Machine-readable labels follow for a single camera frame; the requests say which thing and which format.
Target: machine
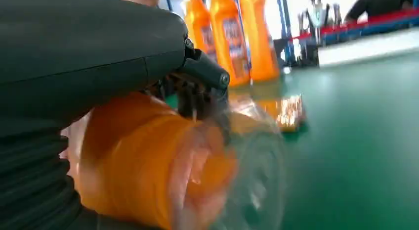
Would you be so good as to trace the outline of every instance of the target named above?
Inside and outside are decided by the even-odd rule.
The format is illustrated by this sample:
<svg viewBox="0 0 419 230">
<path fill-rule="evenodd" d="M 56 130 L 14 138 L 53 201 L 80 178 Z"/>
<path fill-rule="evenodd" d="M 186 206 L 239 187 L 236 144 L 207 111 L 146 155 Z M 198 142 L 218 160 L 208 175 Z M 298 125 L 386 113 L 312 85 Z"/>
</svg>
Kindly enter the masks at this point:
<svg viewBox="0 0 419 230">
<path fill-rule="evenodd" d="M 329 26 L 338 26 L 342 22 L 339 4 L 330 5 L 322 0 L 311 0 L 311 7 L 298 15 L 300 36 L 310 34 L 311 38 L 300 42 L 302 65 L 318 64 L 317 47 L 324 46 L 321 30 Z"/>
<path fill-rule="evenodd" d="M 200 107 L 204 118 L 225 104 L 228 73 L 193 48 L 169 11 L 122 0 L 0 0 L 0 15 L 0 229 L 144 229 L 81 205 L 59 158 L 68 145 L 61 130 L 113 97 L 161 90 L 163 78 L 179 85 L 180 113 Z"/>
</svg>

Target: screw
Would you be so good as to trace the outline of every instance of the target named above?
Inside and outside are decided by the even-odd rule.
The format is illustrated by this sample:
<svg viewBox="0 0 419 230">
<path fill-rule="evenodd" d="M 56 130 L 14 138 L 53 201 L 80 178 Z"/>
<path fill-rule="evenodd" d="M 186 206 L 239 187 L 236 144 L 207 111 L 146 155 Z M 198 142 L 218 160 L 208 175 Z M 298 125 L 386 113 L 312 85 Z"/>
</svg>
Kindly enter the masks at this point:
<svg viewBox="0 0 419 230">
<path fill-rule="evenodd" d="M 188 47 L 190 49 L 194 49 L 194 43 L 192 42 L 192 40 L 190 38 L 185 39 L 185 45 L 186 45 L 186 47 Z"/>
<path fill-rule="evenodd" d="M 221 84 L 228 85 L 230 83 L 230 76 L 228 74 L 221 75 Z"/>
</svg>

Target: green floor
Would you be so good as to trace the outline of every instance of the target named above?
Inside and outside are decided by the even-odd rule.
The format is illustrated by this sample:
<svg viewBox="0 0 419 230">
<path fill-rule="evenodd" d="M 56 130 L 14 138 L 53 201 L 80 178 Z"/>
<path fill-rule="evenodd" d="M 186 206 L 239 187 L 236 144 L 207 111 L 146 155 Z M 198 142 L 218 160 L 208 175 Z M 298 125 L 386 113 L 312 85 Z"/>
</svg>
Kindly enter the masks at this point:
<svg viewBox="0 0 419 230">
<path fill-rule="evenodd" d="M 287 141 L 283 230 L 419 229 L 419 53 L 293 71 L 307 127 Z"/>
</svg>

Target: red stripe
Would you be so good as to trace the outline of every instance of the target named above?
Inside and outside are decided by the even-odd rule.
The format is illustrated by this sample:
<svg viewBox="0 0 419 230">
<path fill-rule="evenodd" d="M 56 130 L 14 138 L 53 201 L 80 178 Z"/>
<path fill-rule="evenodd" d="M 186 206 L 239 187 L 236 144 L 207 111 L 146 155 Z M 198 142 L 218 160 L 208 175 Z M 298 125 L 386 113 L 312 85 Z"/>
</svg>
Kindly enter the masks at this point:
<svg viewBox="0 0 419 230">
<path fill-rule="evenodd" d="M 383 15 L 383 16 L 377 16 L 369 19 L 365 22 L 360 23 L 351 23 L 346 25 L 341 25 L 338 27 L 326 27 L 321 30 L 322 35 L 329 35 L 329 34 L 338 34 L 340 32 L 345 32 L 348 30 L 354 30 L 354 29 L 362 29 L 373 25 L 381 25 L 386 24 L 402 19 L 409 19 L 419 16 L 419 8 L 411 9 L 411 10 L 402 10 L 395 13 Z M 306 33 L 300 36 L 296 36 L 291 38 L 292 40 L 304 40 L 311 36 L 310 33 Z"/>
</svg>

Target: orange bottle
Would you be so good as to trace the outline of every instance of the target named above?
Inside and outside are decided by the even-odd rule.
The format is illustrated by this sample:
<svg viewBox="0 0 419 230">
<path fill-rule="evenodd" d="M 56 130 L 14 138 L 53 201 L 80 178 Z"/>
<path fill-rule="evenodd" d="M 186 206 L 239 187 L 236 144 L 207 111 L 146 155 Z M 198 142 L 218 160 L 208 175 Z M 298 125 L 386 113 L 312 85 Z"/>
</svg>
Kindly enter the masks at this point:
<svg viewBox="0 0 419 230">
<path fill-rule="evenodd" d="M 265 0 L 239 0 L 245 41 L 251 54 L 251 78 L 269 80 L 279 76 L 272 37 L 265 22 Z"/>
<path fill-rule="evenodd" d="M 194 43 L 195 48 L 199 48 L 214 61 L 217 61 L 210 12 L 202 0 L 186 2 L 185 23 L 188 27 L 188 37 Z"/>
<path fill-rule="evenodd" d="M 230 86 L 250 82 L 246 44 L 234 0 L 211 0 L 209 9 L 218 63 L 230 74 Z"/>
<path fill-rule="evenodd" d="M 238 163 L 224 151 L 218 127 L 133 93 L 95 108 L 70 140 L 79 132 L 81 147 L 70 142 L 69 152 L 81 152 L 69 159 L 87 208 L 165 230 L 185 229 L 182 223 L 201 229 L 223 209 Z M 185 208 L 193 215 L 180 212 Z"/>
</svg>

